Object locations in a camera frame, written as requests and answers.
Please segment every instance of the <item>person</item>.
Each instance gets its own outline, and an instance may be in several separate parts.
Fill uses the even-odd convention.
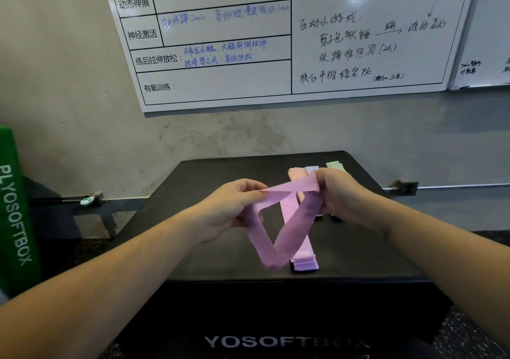
[[[489,335],[510,348],[510,248],[320,169],[324,214],[379,233]],[[96,358],[197,245],[243,225],[266,186],[242,179],[93,260],[0,307],[0,356]]]

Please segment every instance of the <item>purple resistance band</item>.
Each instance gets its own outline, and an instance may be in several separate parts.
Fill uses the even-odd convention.
[[[279,269],[289,263],[303,244],[314,223],[315,216],[321,210],[323,199],[319,192],[319,183],[315,173],[297,181],[270,187],[264,191],[268,193],[266,199],[247,206],[242,216],[247,224],[248,237],[264,266],[270,269]],[[282,227],[273,245],[258,214],[262,209],[278,203],[290,194],[295,195],[297,191],[304,193],[304,201],[299,205],[292,218]]]

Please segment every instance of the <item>concrete wall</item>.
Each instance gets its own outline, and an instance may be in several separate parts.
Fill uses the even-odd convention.
[[[508,90],[144,116],[107,0],[0,0],[0,8],[0,124],[15,130],[27,176],[60,194],[150,194],[186,159],[338,149],[383,186],[510,182]],[[483,204],[451,198],[441,215],[505,227],[509,194],[490,194]]]

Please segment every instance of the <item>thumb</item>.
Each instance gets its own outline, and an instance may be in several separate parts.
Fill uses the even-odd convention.
[[[248,191],[241,193],[241,202],[243,205],[248,206],[249,204],[262,202],[266,199],[267,193],[264,191]]]

